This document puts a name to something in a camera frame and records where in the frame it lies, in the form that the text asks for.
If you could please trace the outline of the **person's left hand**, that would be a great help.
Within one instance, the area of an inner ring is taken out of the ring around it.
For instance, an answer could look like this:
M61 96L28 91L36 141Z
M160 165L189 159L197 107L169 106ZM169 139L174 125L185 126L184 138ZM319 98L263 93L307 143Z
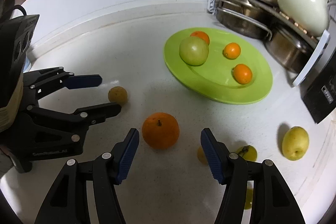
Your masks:
M12 152L4 145L0 146L0 178L14 167Z

